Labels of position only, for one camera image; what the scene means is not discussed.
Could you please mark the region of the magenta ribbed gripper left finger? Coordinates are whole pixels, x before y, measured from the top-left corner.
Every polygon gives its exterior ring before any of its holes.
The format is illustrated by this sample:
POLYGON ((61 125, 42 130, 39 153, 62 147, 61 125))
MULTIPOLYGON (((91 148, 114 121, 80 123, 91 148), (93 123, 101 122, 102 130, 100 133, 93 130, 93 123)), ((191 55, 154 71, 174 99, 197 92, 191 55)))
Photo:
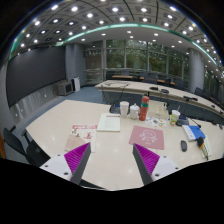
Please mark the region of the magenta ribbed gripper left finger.
POLYGON ((71 170, 72 177, 70 181, 77 185, 80 184, 86 164, 91 153, 91 144, 81 145, 64 155, 65 160, 71 170))

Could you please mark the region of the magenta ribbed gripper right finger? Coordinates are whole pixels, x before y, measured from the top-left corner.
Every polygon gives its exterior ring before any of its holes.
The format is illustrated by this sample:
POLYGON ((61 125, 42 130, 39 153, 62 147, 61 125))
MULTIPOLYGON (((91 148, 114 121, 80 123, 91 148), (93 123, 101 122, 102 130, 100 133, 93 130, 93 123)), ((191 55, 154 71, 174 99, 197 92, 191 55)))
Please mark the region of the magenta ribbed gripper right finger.
POLYGON ((160 156, 136 143, 133 144, 133 155, 143 184, 148 185, 152 183, 152 173, 160 159, 160 156))

